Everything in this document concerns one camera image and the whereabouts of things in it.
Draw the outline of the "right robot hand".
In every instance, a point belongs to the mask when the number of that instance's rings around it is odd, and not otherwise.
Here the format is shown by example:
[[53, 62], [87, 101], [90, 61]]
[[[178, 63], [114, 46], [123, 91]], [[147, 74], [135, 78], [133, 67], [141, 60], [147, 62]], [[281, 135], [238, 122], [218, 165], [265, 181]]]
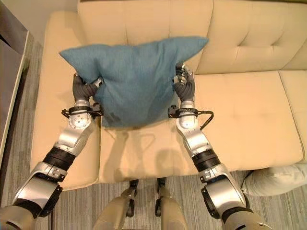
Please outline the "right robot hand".
[[194, 101], [194, 72], [185, 63], [176, 64], [176, 72], [173, 77], [173, 88], [182, 102]]

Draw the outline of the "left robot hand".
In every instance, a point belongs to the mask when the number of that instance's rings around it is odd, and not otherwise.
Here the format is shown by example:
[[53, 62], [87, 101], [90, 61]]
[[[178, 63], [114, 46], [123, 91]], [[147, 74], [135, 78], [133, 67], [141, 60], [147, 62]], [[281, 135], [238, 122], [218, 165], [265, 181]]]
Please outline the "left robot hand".
[[104, 83], [102, 78], [96, 79], [94, 82], [87, 84], [83, 81], [78, 73], [73, 76], [72, 93], [75, 102], [89, 101], [93, 97], [98, 88]]

